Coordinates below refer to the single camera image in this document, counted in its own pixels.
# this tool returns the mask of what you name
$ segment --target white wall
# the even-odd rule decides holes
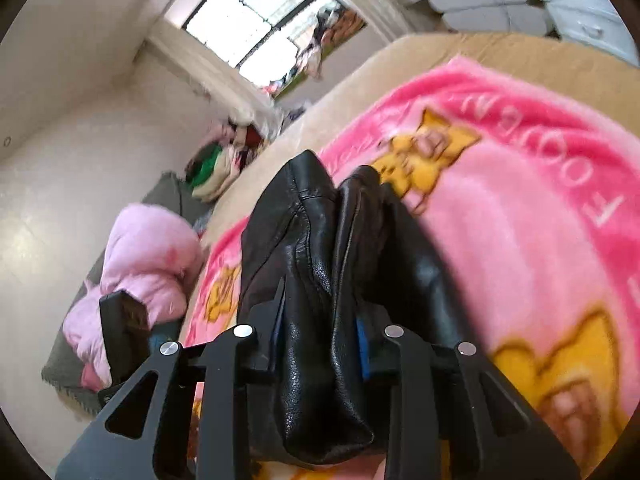
[[[212,120],[228,119],[228,110],[142,50],[131,79],[137,98],[166,124],[187,136],[204,137]]]
[[[28,0],[0,43],[0,158],[130,73],[171,0]]]
[[[365,27],[346,43],[335,49],[322,63],[322,77],[308,77],[291,92],[276,101],[278,106],[293,108],[305,100],[315,103],[340,81],[385,46],[372,27]]]
[[[162,171],[180,171],[202,134],[148,106],[138,88],[119,87],[52,121],[0,164],[0,337],[10,349],[0,354],[0,405],[52,478],[88,419],[40,369],[120,209]]]

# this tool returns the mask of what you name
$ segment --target pink fleece blanket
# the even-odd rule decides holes
[[[640,398],[638,140],[458,57],[381,99],[319,156],[336,184],[360,164],[392,183],[452,269],[486,352],[586,476]],[[187,345],[235,322],[245,224],[210,253]],[[370,479],[375,464],[264,471]]]
[[[130,204],[111,229],[98,285],[66,315],[62,331],[84,362],[81,386],[100,390],[111,384],[100,324],[100,298],[126,290],[146,306],[149,328],[184,316],[184,282],[193,283],[202,265],[196,232],[177,214],[157,205]]]

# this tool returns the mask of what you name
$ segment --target beige mattress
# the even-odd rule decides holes
[[[215,244],[227,229],[249,215],[287,160],[306,149],[321,149],[377,99],[457,54],[576,99],[633,133],[640,132],[640,71],[613,56],[523,34],[407,36],[371,57],[242,173],[216,204],[203,243]]]

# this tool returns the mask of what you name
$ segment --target black leather jacket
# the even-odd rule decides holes
[[[274,177],[242,234],[238,322],[282,277],[279,384],[248,391],[252,447],[271,460],[329,464],[383,449],[388,400],[365,386],[358,340],[377,305],[428,342],[476,341],[434,245],[370,166],[336,189],[306,151]]]

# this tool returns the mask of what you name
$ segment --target floor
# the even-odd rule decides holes
[[[0,161],[0,406],[50,476],[88,423],[40,379],[56,332],[119,210],[180,170],[202,133],[160,120],[127,87]]]

